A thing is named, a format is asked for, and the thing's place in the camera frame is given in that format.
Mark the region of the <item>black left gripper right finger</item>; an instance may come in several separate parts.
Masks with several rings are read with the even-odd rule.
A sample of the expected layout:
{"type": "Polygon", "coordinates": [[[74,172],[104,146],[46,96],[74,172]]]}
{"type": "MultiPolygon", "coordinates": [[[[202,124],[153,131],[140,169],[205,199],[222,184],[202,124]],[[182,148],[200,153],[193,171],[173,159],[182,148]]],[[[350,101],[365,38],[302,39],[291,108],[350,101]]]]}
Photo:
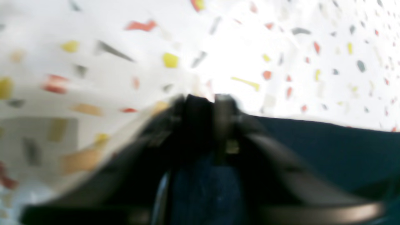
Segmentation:
{"type": "Polygon", "coordinates": [[[383,202],[352,195],[315,173],[259,130],[228,94],[215,96],[214,135],[214,164],[237,169],[257,225],[363,225],[386,214],[383,202]]]}

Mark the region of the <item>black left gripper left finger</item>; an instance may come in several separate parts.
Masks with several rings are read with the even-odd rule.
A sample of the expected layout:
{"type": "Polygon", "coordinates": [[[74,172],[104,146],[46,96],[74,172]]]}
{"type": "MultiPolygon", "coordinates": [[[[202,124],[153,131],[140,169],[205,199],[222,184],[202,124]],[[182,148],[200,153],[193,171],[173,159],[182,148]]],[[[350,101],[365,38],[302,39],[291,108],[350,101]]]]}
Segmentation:
{"type": "Polygon", "coordinates": [[[61,197],[24,208],[24,225],[149,225],[162,177],[213,146],[214,104],[188,95],[151,119],[137,138],[61,197]]]}

